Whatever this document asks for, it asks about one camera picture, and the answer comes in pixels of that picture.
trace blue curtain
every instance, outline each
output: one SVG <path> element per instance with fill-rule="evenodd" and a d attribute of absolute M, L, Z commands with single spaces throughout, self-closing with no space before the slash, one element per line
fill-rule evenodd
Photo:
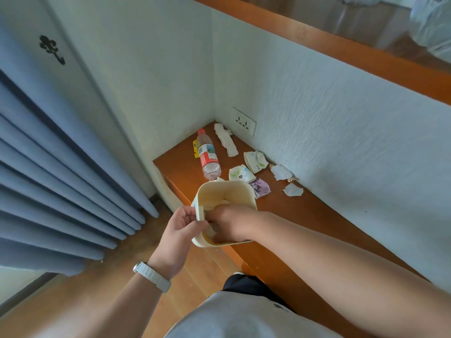
<path fill-rule="evenodd" d="M 0 22 L 0 266 L 74 275 L 157 217 Z"/>

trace wooden trim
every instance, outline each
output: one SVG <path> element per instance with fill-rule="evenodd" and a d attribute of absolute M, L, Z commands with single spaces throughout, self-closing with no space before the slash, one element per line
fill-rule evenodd
<path fill-rule="evenodd" d="M 43 273 L 39 278 L 27 284 L 23 289 L 19 290 L 8 300 L 0 304 L 0 317 L 12 310 L 20 302 L 24 301 L 57 275 L 58 273 Z"/>
<path fill-rule="evenodd" d="M 195 0 L 270 33 L 451 105 L 451 74 L 324 32 L 240 0 Z"/>

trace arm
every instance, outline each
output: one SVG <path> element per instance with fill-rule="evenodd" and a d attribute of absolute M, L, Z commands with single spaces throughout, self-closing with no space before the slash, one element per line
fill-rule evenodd
<path fill-rule="evenodd" d="M 237 205 L 207 213 L 218 241 L 255 240 L 354 325 L 381 337 L 448 337 L 451 296 L 394 263 L 276 215 Z"/>
<path fill-rule="evenodd" d="M 147 265 L 167 280 L 171 280 L 183 268 L 191 245 L 191 239 L 206 228 L 206 221 L 196 221 L 194 208 L 177 209 L 168 222 L 160 244 Z M 93 321 L 83 338 L 139 338 L 149 324 L 160 300 L 161 290 L 135 274 L 108 307 L 105 313 Z"/>

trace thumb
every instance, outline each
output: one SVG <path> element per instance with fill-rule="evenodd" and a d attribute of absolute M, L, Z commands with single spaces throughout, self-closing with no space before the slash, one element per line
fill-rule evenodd
<path fill-rule="evenodd" d="M 206 229 L 208 226 L 208 222 L 206 220 L 194 220 L 186 227 L 182 229 L 183 233 L 189 237 L 189 239 L 193 239 L 196 237 L 202 230 Z"/>

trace hand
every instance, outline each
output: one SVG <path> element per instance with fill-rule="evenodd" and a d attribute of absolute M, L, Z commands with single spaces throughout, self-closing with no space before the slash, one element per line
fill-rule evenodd
<path fill-rule="evenodd" d="M 208 225 L 206 220 L 196 221 L 196 210 L 191 206 L 178 208 L 161 237 L 160 244 L 149 259 L 148 265 L 167 280 L 183 268 L 191 239 Z"/>
<path fill-rule="evenodd" d="M 244 205 L 223 204 L 206 213 L 205 219 L 215 223 L 219 232 L 215 243 L 242 242 L 252 239 L 252 227 L 258 212 Z"/>

